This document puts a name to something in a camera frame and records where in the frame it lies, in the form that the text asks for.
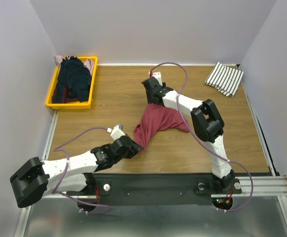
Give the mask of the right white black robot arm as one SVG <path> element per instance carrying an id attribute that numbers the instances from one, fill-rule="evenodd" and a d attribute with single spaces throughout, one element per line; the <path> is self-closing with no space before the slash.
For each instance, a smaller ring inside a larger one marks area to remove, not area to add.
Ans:
<path id="1" fill-rule="evenodd" d="M 160 84 L 155 77 L 142 81 L 142 84 L 149 104 L 175 109 L 181 116 L 190 116 L 192 135 L 210 153 L 214 190 L 223 193 L 229 189 L 235 175 L 224 147 L 224 121 L 215 103 L 210 99 L 201 101 L 181 95 L 165 83 Z"/>

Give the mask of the black white striped tank top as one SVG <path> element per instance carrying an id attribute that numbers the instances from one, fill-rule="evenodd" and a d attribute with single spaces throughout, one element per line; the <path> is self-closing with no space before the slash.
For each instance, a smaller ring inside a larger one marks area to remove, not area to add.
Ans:
<path id="1" fill-rule="evenodd" d="M 234 97 L 243 76 L 243 71 L 217 62 L 205 80 L 205 84 L 214 87 L 226 97 Z"/>

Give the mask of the pale pink tank top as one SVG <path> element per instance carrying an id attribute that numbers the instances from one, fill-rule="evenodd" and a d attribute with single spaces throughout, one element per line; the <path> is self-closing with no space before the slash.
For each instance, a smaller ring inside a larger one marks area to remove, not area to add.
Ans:
<path id="1" fill-rule="evenodd" d="M 64 61 L 64 60 L 69 60 L 69 59 L 74 59 L 74 58 L 77 58 L 76 56 L 74 55 L 68 55 L 68 56 L 60 56 L 60 55 L 56 55 L 54 56 L 54 59 L 55 59 L 55 63 L 56 65 L 61 68 L 61 63 Z M 95 66 L 95 63 L 92 59 L 90 58 L 87 58 L 85 62 L 83 62 L 83 66 L 85 68 L 88 69 L 90 75 L 93 75 L 93 69 L 94 69 L 94 66 Z"/>

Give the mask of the maroon tank top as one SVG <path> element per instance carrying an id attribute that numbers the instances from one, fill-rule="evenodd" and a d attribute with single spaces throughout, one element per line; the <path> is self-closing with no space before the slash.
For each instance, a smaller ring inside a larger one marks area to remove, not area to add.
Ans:
<path id="1" fill-rule="evenodd" d="M 135 142 L 143 147 L 141 153 L 145 152 L 149 141 L 159 131 L 178 129 L 183 132 L 189 132 L 184 121 L 186 119 L 182 118 L 180 113 L 175 109 L 157 104 L 148 104 L 140 123 L 133 131 Z"/>

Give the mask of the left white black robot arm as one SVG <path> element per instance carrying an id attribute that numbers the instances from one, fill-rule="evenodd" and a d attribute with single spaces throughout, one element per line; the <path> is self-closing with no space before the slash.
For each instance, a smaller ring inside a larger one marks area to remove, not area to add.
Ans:
<path id="1" fill-rule="evenodd" d="M 46 161 L 30 158 L 10 178 L 17 206 L 28 207 L 42 197 L 56 193 L 81 191 L 85 195 L 91 194 L 95 182 L 87 178 L 88 174 L 109 169 L 142 150 L 141 145 L 122 135 L 111 144 L 95 147 L 78 156 Z"/>

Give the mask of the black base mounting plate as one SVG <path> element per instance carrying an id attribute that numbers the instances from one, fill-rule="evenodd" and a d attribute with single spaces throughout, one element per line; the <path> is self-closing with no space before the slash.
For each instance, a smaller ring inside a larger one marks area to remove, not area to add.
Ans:
<path id="1" fill-rule="evenodd" d="M 113 174 L 95 173 L 87 176 L 88 185 L 81 191 L 69 190 L 71 196 L 95 195 L 99 188 L 100 204 L 110 206 L 140 205 L 211 205 L 212 195 L 241 194 L 234 179 L 225 188 L 209 173 Z"/>

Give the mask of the aluminium extrusion frame rail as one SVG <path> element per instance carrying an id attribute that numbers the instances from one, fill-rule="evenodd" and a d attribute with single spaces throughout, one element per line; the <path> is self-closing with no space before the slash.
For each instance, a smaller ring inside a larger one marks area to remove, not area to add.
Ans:
<path id="1" fill-rule="evenodd" d="M 50 123 L 48 135 L 45 141 L 43 153 L 41 156 L 41 160 L 48 160 L 50 148 L 52 144 L 52 139 L 54 136 L 55 128 L 57 125 L 58 120 L 58 110 L 55 110 L 53 113 L 52 121 Z M 26 232 L 26 226 L 29 220 L 30 212 L 31 212 L 31 206 L 22 208 L 20 211 L 20 215 L 18 218 L 18 222 L 16 225 L 14 237 L 24 237 Z"/>

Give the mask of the dark navy tank top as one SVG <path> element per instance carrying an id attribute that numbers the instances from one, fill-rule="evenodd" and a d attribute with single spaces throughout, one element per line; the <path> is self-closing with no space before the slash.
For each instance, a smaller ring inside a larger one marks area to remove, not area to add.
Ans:
<path id="1" fill-rule="evenodd" d="M 92 75 L 79 58 L 64 60 L 59 68 L 52 103 L 86 102 L 89 99 Z"/>

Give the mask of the yellow plastic bin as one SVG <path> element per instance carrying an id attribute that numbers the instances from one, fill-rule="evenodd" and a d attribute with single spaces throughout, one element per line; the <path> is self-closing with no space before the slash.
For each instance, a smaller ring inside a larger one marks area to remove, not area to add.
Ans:
<path id="1" fill-rule="evenodd" d="M 46 98 L 46 106 L 54 109 L 54 110 L 81 110 L 81 109 L 89 109 L 91 107 L 92 103 L 92 94 L 93 94 L 93 89 L 94 89 L 94 82 L 95 82 L 95 76 L 96 76 L 96 70 L 97 70 L 97 64 L 98 64 L 98 57 L 96 56 L 81 56 L 78 57 L 81 61 L 86 61 L 87 58 L 90 58 L 94 61 L 95 66 L 93 69 L 93 75 L 92 75 L 92 82 L 91 82 L 91 88 L 90 88 L 90 93 L 89 93 L 89 99 L 86 102 L 69 102 L 69 103 L 64 103 L 64 104 L 55 104 L 52 103 L 52 95 L 55 90 L 55 86 L 57 83 L 57 77 L 59 73 L 59 67 L 56 65 L 55 71 L 51 80 L 51 86 L 48 91 L 48 95 Z"/>

